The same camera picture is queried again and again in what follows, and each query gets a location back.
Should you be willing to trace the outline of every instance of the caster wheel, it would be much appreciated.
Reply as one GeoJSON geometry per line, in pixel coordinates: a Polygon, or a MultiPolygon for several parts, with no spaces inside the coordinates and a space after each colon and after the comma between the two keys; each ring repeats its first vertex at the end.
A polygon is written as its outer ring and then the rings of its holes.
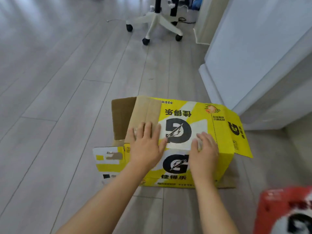
{"type": "Polygon", "coordinates": [[[133,30],[132,25],[126,25],[126,27],[127,27],[127,31],[128,32],[132,32],[132,30],[133,30]]]}
{"type": "Polygon", "coordinates": [[[149,39],[144,38],[142,39],[142,42],[145,46],[147,46],[149,44],[149,39]]]}
{"type": "Polygon", "coordinates": [[[177,40],[177,41],[181,41],[182,37],[183,37],[183,36],[176,35],[176,40],[177,40]]]}

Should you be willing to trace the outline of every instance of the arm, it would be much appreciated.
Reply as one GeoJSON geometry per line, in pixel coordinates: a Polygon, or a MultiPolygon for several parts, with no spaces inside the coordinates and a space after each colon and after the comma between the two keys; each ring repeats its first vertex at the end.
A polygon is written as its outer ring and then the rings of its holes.
{"type": "Polygon", "coordinates": [[[112,233],[142,179],[161,159],[167,139],[158,146],[160,125],[151,138],[152,123],[142,122],[137,130],[133,128],[130,162],[113,182],[92,197],[56,234],[109,234],[112,233]]]}
{"type": "Polygon", "coordinates": [[[203,142],[198,152],[197,139],[192,141],[189,164],[197,192],[200,219],[204,234],[239,234],[233,220],[226,211],[219,193],[214,186],[213,172],[219,151],[210,134],[197,134],[203,142]]]}

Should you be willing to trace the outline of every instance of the person's left hand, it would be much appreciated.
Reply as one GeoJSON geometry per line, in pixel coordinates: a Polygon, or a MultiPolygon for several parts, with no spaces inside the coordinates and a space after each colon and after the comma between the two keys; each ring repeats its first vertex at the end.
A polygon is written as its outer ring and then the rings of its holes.
{"type": "Polygon", "coordinates": [[[136,139],[133,128],[128,129],[131,135],[130,163],[135,164],[137,168],[145,169],[146,173],[157,165],[166,148],[167,138],[162,139],[158,146],[160,129],[161,125],[158,124],[151,137],[152,123],[141,122],[137,129],[136,139]]]}

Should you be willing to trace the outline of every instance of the cardboard box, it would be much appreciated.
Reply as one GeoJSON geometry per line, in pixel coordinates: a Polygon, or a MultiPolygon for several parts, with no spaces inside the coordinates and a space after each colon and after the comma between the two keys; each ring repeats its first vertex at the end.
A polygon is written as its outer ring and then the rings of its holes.
{"type": "Polygon", "coordinates": [[[235,153],[252,158],[238,115],[223,105],[138,96],[112,100],[113,147],[93,149],[96,166],[105,183],[111,181],[130,159],[128,127],[137,128],[151,121],[153,130],[162,126],[160,140],[168,138],[160,162],[144,178],[142,186],[194,188],[188,165],[192,139],[205,131],[212,134],[219,147],[219,161],[214,174],[218,187],[234,187],[233,179],[222,179],[235,153]]]}

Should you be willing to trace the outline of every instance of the gatorade logo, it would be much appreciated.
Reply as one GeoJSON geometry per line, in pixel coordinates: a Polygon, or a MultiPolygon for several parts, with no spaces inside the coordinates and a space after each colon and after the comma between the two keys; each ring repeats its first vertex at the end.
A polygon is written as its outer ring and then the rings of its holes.
{"type": "Polygon", "coordinates": [[[192,135],[191,126],[180,118],[171,118],[166,121],[166,134],[168,143],[184,143],[188,141],[192,135]]]}
{"type": "Polygon", "coordinates": [[[186,173],[188,169],[188,155],[173,154],[163,161],[163,168],[168,173],[186,173]]]}
{"type": "Polygon", "coordinates": [[[229,127],[230,127],[231,131],[232,131],[235,135],[239,135],[238,126],[236,126],[235,124],[229,122],[229,127]]]}

